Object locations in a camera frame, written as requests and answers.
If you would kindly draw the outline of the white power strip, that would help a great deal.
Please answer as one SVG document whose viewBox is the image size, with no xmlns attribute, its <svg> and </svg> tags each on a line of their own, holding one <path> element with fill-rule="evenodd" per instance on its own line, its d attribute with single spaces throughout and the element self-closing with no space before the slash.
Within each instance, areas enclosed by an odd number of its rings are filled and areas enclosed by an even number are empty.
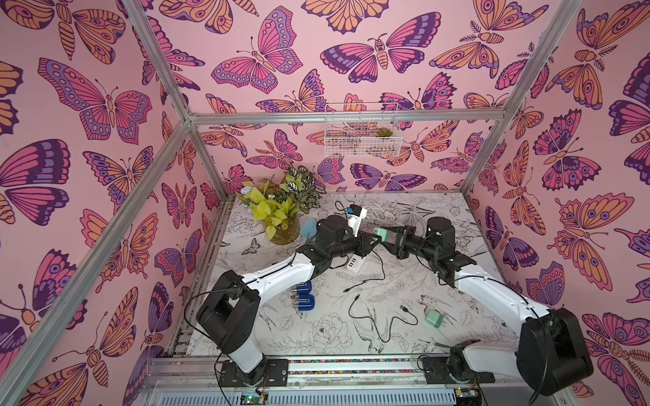
<svg viewBox="0 0 650 406">
<path fill-rule="evenodd" d="M 347 272 L 358 274 L 362 270 L 362 267 L 365 265 L 366 260 L 366 257 L 352 255 L 350 260 L 348 260 L 346 263 L 345 269 Z"/>
</svg>

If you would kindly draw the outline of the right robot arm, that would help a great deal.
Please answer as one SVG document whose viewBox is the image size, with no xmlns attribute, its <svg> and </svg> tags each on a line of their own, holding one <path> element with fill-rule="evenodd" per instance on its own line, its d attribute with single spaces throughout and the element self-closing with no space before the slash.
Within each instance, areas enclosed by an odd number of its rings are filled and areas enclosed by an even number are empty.
<svg viewBox="0 0 650 406">
<path fill-rule="evenodd" d="M 426 233 L 401 226 L 380 232 L 382 244 L 398 259 L 414 255 L 448 287 L 469 295 L 494 313 L 518 341 L 483 344 L 468 340 L 450 349 L 450 375 L 466 381 L 477 373 L 520 378 L 535 396 L 550 396 L 593 374 L 577 317 L 528 299 L 490 276 L 455 247 L 455 228 L 446 218 L 428 219 Z"/>
</svg>

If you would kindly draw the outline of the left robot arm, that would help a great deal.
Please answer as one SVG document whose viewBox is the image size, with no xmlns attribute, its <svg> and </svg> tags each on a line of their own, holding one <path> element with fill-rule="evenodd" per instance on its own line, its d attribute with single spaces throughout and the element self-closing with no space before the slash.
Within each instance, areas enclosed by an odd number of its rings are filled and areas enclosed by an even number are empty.
<svg viewBox="0 0 650 406">
<path fill-rule="evenodd" d="M 267 357 L 252 338 L 259 309 L 287 289 L 330 270 L 338 257 L 365 257 L 381 237 L 359 229 L 361 220 L 332 215 L 317 223 L 315 236 L 287 259 L 260 271 L 223 273 L 196 311 L 196 322 L 233 362 L 248 385 L 262 380 Z"/>
</svg>

